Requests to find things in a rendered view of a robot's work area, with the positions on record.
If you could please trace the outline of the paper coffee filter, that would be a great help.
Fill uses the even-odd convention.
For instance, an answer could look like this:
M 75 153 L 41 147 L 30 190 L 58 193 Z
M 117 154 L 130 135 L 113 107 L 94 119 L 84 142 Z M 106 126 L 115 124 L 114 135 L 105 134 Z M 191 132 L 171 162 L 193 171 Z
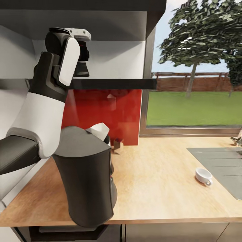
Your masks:
M 93 125 L 91 128 L 86 129 L 86 131 L 92 133 L 96 137 L 100 138 L 102 141 L 106 138 L 109 128 L 104 123 L 98 123 Z

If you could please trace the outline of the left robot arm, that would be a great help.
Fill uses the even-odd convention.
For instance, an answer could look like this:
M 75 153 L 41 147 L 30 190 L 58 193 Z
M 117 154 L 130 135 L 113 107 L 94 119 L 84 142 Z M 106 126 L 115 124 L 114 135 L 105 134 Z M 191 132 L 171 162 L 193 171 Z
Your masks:
M 64 106 L 78 61 L 88 61 L 85 29 L 49 28 L 25 101 L 0 140 L 0 201 L 59 145 Z

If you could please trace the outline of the bottle of coffee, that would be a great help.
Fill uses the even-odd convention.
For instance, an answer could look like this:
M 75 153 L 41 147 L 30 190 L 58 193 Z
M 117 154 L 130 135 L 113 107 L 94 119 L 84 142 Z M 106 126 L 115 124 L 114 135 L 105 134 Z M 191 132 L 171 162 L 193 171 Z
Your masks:
M 86 46 L 85 41 L 78 41 L 79 46 Z M 73 77 L 89 77 L 86 61 L 78 61 Z

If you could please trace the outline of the coffee cup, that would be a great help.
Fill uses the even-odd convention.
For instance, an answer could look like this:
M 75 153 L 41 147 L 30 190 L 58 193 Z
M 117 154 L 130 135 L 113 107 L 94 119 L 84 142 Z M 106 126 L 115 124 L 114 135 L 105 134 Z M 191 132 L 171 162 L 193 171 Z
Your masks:
M 208 186 L 212 185 L 212 174 L 204 169 L 204 168 L 197 168 L 196 169 L 196 178 L 202 182 L 202 183 L 206 183 Z

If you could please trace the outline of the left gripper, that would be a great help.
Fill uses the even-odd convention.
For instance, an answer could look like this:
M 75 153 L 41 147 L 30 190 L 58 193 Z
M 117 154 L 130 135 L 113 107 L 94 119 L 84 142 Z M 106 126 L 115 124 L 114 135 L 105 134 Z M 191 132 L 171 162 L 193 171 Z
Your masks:
M 88 61 L 89 51 L 86 46 L 80 46 L 80 56 L 78 61 Z

